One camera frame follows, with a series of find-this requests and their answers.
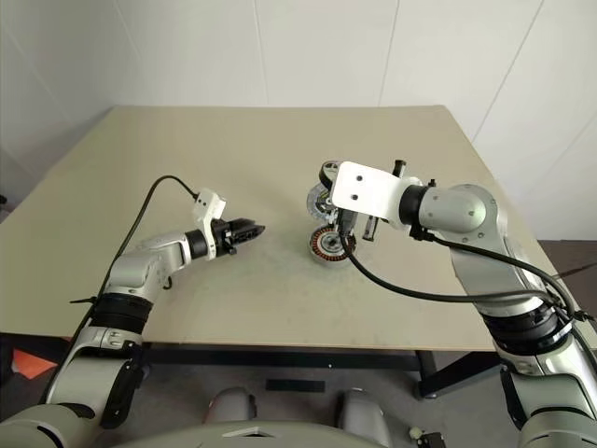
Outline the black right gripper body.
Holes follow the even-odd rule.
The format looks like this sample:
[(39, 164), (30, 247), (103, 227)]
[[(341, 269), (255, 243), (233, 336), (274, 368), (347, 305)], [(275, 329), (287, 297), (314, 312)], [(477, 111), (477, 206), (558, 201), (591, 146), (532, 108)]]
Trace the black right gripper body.
[[(395, 166), (394, 166), (392, 175), (395, 177), (401, 177), (405, 172), (406, 165), (407, 165), (407, 163), (403, 160), (395, 160)], [(378, 217), (374, 217), (374, 216), (368, 217), (366, 227), (365, 227), (365, 230), (363, 233), (363, 239), (365, 241), (373, 241), (374, 240), (379, 220), (380, 219)]]

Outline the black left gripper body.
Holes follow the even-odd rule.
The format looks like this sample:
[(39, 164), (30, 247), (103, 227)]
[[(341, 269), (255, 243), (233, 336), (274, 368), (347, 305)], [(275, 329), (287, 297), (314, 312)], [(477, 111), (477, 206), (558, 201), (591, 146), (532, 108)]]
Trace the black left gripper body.
[(231, 242), (230, 224), (226, 220), (214, 219), (212, 221), (212, 235), (215, 239), (217, 257), (235, 254), (235, 247)]

